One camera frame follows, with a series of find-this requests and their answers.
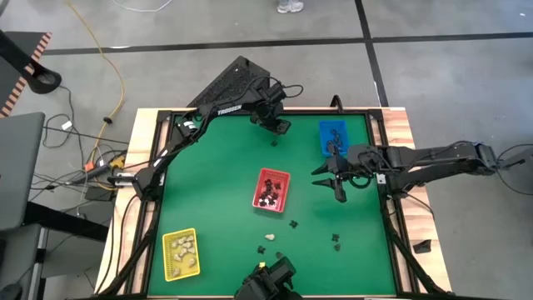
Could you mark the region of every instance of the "yellow plastic basket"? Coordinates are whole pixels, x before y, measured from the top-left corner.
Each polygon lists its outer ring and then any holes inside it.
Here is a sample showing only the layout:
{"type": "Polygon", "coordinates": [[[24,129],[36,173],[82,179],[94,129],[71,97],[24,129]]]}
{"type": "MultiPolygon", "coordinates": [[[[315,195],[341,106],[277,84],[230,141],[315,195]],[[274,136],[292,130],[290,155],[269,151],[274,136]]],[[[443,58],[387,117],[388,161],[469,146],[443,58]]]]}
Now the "yellow plastic basket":
{"type": "Polygon", "coordinates": [[[163,266],[165,268],[165,280],[168,282],[200,274],[197,232],[194,228],[163,235],[163,266]],[[191,259],[195,259],[192,266],[190,266],[191,259]]]}

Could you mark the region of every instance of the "red plastic basket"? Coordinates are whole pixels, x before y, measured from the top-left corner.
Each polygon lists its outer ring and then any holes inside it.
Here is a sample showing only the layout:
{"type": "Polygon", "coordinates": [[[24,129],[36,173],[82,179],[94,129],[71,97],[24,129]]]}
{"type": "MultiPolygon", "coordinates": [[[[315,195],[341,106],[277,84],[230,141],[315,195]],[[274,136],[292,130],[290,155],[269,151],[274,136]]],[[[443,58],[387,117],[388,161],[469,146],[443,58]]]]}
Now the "red plastic basket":
{"type": "Polygon", "coordinates": [[[271,212],[282,213],[285,209],[286,194],[289,190],[290,180],[291,174],[288,172],[268,168],[261,169],[252,206],[271,212]]]}

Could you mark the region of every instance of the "green table surface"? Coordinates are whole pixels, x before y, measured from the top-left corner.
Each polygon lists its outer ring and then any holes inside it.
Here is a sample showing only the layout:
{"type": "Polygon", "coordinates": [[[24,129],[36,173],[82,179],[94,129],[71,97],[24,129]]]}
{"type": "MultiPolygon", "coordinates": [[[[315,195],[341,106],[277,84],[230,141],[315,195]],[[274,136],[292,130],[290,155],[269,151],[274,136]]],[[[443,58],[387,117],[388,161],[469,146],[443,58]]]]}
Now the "green table surface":
{"type": "Polygon", "coordinates": [[[259,263],[271,265],[276,252],[296,268],[301,295],[390,295],[394,282],[375,182],[364,190],[346,184],[348,202],[311,185],[331,174],[311,176],[321,166],[318,123],[345,120],[350,144],[368,143],[362,115],[291,115],[283,136],[250,124],[249,117],[215,119],[200,141],[167,171],[161,218],[149,282],[150,296],[232,296],[259,263]],[[271,142],[278,141],[273,147],[271,142]],[[252,206],[261,168],[291,174],[283,213],[252,206]],[[299,226],[292,228],[295,220],[299,226]],[[197,230],[201,273],[166,282],[162,235],[197,230]],[[276,235],[268,241],[266,234],[276,235]],[[341,251],[332,234],[340,235],[341,251]],[[264,254],[257,252],[263,246],[264,254]]]}

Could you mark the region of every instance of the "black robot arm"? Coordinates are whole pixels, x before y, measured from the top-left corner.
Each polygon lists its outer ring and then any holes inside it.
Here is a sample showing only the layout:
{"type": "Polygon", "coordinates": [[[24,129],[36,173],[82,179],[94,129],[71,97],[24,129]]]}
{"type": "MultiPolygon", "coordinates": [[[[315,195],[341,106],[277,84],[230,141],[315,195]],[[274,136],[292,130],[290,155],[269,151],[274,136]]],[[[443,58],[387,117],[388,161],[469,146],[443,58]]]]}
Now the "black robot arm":
{"type": "Polygon", "coordinates": [[[339,154],[336,146],[330,145],[328,150],[331,157],[312,175],[333,173],[335,178],[313,184],[333,188],[335,198],[342,203],[346,201],[343,182],[348,181],[355,188],[366,188],[374,174],[385,180],[390,195],[400,195],[415,186],[461,173],[492,175],[499,166],[491,147],[467,141],[417,150],[355,145],[348,148],[346,158],[339,154]],[[354,179],[358,178],[366,181],[357,183],[354,179]]]}
{"type": "Polygon", "coordinates": [[[283,86],[276,81],[268,89],[256,85],[257,77],[245,91],[231,99],[221,100],[199,106],[196,110],[188,112],[182,119],[173,124],[172,136],[164,148],[158,153],[157,158],[149,163],[148,167],[141,169],[129,180],[141,200],[153,199],[154,191],[159,187],[161,175],[172,160],[185,148],[197,142],[206,133],[209,123],[217,117],[227,113],[246,111],[251,114],[250,121],[274,134],[285,134],[291,123],[278,118],[283,111],[281,100],[286,98],[283,86]]]}
{"type": "Polygon", "coordinates": [[[235,300],[302,300],[293,292],[292,276],[296,269],[287,257],[271,267],[255,267],[235,293],[235,300]]]}

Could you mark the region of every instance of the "blue box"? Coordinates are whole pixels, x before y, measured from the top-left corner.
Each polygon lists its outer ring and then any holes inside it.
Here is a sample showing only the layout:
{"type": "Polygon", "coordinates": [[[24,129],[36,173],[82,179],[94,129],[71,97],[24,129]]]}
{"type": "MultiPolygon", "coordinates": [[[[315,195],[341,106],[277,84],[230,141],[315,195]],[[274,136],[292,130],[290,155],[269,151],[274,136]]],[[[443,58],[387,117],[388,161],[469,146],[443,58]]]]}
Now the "blue box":
{"type": "Polygon", "coordinates": [[[320,144],[322,154],[330,157],[331,153],[327,151],[328,143],[334,143],[339,148],[341,155],[346,155],[350,142],[348,141],[348,131],[344,121],[320,121],[320,144]]]}

